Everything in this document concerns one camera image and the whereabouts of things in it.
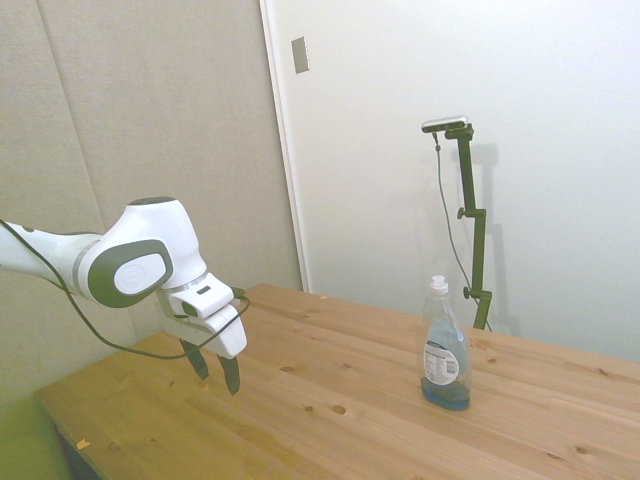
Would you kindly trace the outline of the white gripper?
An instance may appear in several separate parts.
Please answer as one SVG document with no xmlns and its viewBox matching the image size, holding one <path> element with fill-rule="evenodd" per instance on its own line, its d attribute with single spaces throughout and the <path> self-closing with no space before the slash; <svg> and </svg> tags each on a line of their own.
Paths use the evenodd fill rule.
<svg viewBox="0 0 640 480">
<path fill-rule="evenodd" d="M 201 380 L 209 377 L 209 369 L 200 348 L 218 354 L 226 387 L 231 395 L 240 390 L 238 359 L 247 346 L 247 338 L 231 290 L 184 290 L 169 293 L 158 291 L 160 306 L 167 316 L 163 328 L 180 338 L 180 344 L 194 372 Z"/>
</svg>

